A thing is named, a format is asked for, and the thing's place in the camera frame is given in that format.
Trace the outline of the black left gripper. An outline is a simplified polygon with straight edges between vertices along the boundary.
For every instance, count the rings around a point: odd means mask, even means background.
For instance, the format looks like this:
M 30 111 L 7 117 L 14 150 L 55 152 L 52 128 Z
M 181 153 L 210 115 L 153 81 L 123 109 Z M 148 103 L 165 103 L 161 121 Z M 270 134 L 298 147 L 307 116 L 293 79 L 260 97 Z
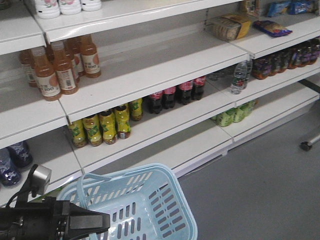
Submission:
M 47 197 L 0 209 L 2 240 L 66 240 L 67 235 L 105 233 L 110 215 Z

